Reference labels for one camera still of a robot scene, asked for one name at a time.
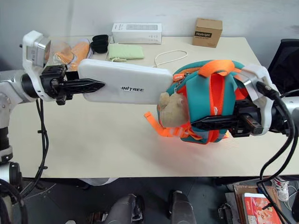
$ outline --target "floor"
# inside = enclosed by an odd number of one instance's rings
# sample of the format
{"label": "floor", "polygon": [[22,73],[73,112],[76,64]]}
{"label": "floor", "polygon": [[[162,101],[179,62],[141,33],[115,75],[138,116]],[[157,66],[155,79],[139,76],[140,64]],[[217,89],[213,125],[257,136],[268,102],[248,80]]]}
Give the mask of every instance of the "floor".
{"label": "floor", "polygon": [[[30,224],[64,224],[69,219],[84,224],[88,214],[109,211],[117,199],[129,193],[143,196],[146,224],[169,224],[167,199],[173,189],[188,195],[197,223],[221,224],[224,222],[219,219],[217,209],[225,202],[224,193],[229,192],[225,186],[216,187],[213,178],[208,177],[120,178],[88,190],[50,182],[43,182],[43,185],[52,188],[39,195],[36,194],[41,191],[35,190],[25,199]],[[291,217],[284,205],[283,209]],[[21,223],[17,205],[14,206],[14,223]]]}

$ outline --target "chair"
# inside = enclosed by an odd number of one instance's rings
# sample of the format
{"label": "chair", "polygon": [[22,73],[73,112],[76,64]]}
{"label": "chair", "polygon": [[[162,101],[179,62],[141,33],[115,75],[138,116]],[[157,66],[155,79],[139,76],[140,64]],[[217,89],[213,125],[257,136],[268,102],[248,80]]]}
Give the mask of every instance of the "chair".
{"label": "chair", "polygon": [[282,39],[280,46],[268,68],[271,76],[272,71],[277,65],[281,64],[291,53],[299,50],[299,39]]}

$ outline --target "green cloth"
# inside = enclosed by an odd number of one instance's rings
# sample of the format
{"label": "green cloth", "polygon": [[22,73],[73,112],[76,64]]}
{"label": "green cloth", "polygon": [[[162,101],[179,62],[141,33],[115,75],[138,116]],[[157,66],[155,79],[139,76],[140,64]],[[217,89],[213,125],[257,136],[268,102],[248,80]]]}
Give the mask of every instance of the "green cloth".
{"label": "green cloth", "polygon": [[109,59],[116,62],[123,62],[126,59],[144,58],[141,46],[111,43],[108,45]]}

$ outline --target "shoe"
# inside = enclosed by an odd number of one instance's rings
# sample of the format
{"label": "shoe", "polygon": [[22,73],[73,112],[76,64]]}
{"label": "shoe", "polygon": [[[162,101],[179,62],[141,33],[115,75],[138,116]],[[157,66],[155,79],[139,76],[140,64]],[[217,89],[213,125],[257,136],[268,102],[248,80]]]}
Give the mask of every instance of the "shoe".
{"label": "shoe", "polygon": [[272,186],[275,186],[277,190],[279,200],[282,202],[286,202],[289,199],[289,182],[285,181],[279,176],[272,179],[271,182]]}
{"label": "shoe", "polygon": [[65,224],[76,224],[76,222],[74,220],[69,220]]}

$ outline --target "white table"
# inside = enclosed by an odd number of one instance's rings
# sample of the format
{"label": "white table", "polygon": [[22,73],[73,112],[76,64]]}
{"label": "white table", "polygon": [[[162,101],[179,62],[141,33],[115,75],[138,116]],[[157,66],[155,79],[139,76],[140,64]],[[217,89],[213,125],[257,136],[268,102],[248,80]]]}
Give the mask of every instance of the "white table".
{"label": "white table", "polygon": [[[188,57],[160,66],[174,72],[195,61],[232,59],[243,64],[259,64],[243,37],[222,37],[217,48],[191,45],[190,37],[163,37],[162,45],[142,45],[145,59],[128,63],[153,65],[162,52],[183,49]],[[183,53],[161,57],[161,61]],[[105,55],[95,54],[95,59]],[[199,145],[178,138],[163,138],[143,114],[156,115],[154,105],[91,103],[81,95],[64,106],[45,103],[45,124],[50,139],[43,177],[100,178],[153,176],[253,176],[280,148],[286,137],[268,133],[259,137],[228,138],[219,143]],[[20,163],[25,177],[33,177],[40,164],[40,128],[34,103],[18,105],[12,112],[9,131],[13,161]],[[284,174],[298,174],[295,152]],[[266,174],[278,169],[282,158]]]}

